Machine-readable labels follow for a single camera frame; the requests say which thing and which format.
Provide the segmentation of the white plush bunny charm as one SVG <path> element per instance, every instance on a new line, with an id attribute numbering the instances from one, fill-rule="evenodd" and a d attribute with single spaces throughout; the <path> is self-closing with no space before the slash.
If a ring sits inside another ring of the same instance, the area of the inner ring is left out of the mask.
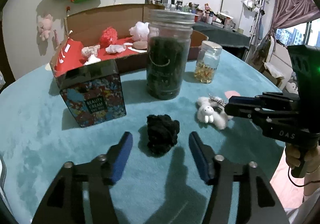
<path id="1" fill-rule="evenodd" d="M 227 102 L 216 96 L 199 97 L 197 99 L 199 106 L 197 111 L 197 119 L 205 124 L 213 124 L 218 130 L 227 128 L 229 120 L 233 117 L 225 112 Z"/>

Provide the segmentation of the black fuzzy scrunchie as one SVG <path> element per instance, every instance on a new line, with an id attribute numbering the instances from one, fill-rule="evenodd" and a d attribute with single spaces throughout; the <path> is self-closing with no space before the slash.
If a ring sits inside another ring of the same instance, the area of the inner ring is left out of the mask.
<path id="1" fill-rule="evenodd" d="M 167 114 L 147 117 L 149 151 L 154 156 L 163 156 L 177 144 L 180 123 Z"/>

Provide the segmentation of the round brown powder puff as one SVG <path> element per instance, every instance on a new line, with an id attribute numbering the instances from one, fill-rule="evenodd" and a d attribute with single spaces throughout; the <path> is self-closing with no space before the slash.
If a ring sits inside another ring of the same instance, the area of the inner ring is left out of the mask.
<path id="1" fill-rule="evenodd" d="M 148 47 L 147 41 L 136 41 L 133 43 L 133 48 L 137 50 L 146 50 Z"/>

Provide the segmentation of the dark cluttered side table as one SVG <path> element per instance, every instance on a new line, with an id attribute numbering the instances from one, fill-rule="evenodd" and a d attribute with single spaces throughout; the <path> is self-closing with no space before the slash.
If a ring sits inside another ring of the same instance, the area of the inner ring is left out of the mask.
<path id="1" fill-rule="evenodd" d="M 215 42 L 222 47 L 249 49 L 250 38 L 238 32 L 204 22 L 196 22 L 193 29 L 203 33 L 208 37 L 209 41 Z"/>

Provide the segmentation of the small glass jar yellow capsules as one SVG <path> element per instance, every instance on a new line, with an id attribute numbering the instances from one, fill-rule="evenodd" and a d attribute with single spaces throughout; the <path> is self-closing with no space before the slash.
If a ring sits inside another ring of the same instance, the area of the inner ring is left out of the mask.
<path id="1" fill-rule="evenodd" d="M 202 42 L 194 72 L 199 82 L 205 84 L 212 82 L 219 65 L 221 52 L 221 45 L 211 41 Z"/>

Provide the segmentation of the pink curtain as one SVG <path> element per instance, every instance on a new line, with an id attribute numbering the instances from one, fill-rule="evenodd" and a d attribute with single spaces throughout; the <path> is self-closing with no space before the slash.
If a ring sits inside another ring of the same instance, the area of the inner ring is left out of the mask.
<path id="1" fill-rule="evenodd" d="M 275 0 L 272 23 L 262 45 L 274 37 L 277 29 L 290 28 L 319 18 L 319 8 L 313 0 Z"/>

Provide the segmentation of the white refrigerator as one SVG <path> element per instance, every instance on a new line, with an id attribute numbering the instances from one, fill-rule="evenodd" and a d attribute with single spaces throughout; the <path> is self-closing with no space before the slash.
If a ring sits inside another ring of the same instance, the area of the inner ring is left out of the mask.
<path id="1" fill-rule="evenodd" d="M 260 3 L 260 0 L 222 0 L 221 11 L 232 17 L 236 31 L 251 37 Z"/>

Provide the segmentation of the colourful beauty cream tin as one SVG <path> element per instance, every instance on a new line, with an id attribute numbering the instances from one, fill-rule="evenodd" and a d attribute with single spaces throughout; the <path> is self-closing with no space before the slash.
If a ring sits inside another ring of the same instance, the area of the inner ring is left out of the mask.
<path id="1" fill-rule="evenodd" d="M 115 60 L 105 60 L 56 77 L 60 95 L 82 128 L 126 116 Z"/>

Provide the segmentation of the large glass jar dark contents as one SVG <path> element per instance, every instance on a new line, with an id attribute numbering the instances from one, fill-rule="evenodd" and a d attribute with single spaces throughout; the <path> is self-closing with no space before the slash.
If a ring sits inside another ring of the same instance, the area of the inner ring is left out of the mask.
<path id="1" fill-rule="evenodd" d="M 159 100 L 180 93 L 187 63 L 194 14 L 151 10 L 149 14 L 146 80 L 148 92 Z"/>

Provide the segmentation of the white crumpled cloth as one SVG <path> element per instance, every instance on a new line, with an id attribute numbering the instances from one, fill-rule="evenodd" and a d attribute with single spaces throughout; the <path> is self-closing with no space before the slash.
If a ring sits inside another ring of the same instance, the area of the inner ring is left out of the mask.
<path id="1" fill-rule="evenodd" d="M 88 60 L 84 63 L 84 65 L 95 64 L 100 61 L 101 61 L 100 58 L 97 58 L 94 54 L 91 54 L 91 56 L 89 56 Z"/>

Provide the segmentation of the white mesh bath pouf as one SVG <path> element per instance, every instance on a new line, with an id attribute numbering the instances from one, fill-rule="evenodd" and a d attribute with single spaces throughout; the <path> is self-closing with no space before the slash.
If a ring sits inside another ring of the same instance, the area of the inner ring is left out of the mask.
<path id="1" fill-rule="evenodd" d="M 148 22 L 137 22 L 134 27 L 129 29 L 133 41 L 147 41 L 150 33 Z"/>

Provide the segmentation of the pink white knotted cloth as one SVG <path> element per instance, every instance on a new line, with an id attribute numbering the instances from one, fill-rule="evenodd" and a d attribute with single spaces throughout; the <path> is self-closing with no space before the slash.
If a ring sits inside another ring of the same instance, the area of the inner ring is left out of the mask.
<path id="1" fill-rule="evenodd" d="M 100 50 L 100 44 L 89 46 L 89 47 L 83 47 L 81 49 L 81 54 L 83 57 L 86 57 L 86 58 L 90 58 L 92 55 L 94 57 L 97 57 L 99 50 Z"/>

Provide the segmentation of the red lined cardboard box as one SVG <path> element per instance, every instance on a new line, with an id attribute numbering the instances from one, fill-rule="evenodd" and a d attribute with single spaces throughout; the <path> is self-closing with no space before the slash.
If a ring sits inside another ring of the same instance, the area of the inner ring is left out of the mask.
<path id="1" fill-rule="evenodd" d="M 129 29 L 137 22 L 146 22 L 150 10 L 154 9 L 163 10 L 164 7 L 152 4 L 120 4 L 94 8 L 66 17 L 65 39 L 50 61 L 58 87 L 63 89 L 91 80 L 90 69 L 93 69 L 95 78 L 100 77 L 101 71 L 97 67 L 104 65 L 107 60 L 115 60 L 121 74 L 144 69 L 146 53 L 126 49 L 121 54 L 108 55 L 104 49 L 100 49 L 98 58 L 101 62 L 90 67 L 84 65 L 87 60 L 82 56 L 81 50 L 99 44 L 103 31 L 107 28 L 116 31 L 118 44 L 131 43 Z"/>

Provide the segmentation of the red mesh pouf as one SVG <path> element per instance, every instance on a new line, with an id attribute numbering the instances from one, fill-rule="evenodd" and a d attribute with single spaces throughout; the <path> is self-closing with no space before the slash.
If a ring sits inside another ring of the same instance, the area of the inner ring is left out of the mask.
<path id="1" fill-rule="evenodd" d="M 110 26 L 103 31 L 100 37 L 99 44 L 101 48 L 107 48 L 110 45 L 115 45 L 117 40 L 118 40 L 118 33 L 116 29 Z"/>

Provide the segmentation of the pink plush wall toy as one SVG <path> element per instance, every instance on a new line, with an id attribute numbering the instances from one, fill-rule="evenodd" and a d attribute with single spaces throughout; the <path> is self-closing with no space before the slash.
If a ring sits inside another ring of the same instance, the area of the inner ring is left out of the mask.
<path id="1" fill-rule="evenodd" d="M 49 38 L 52 25 L 53 17 L 51 14 L 48 14 L 38 22 L 37 30 L 41 41 L 46 41 Z"/>

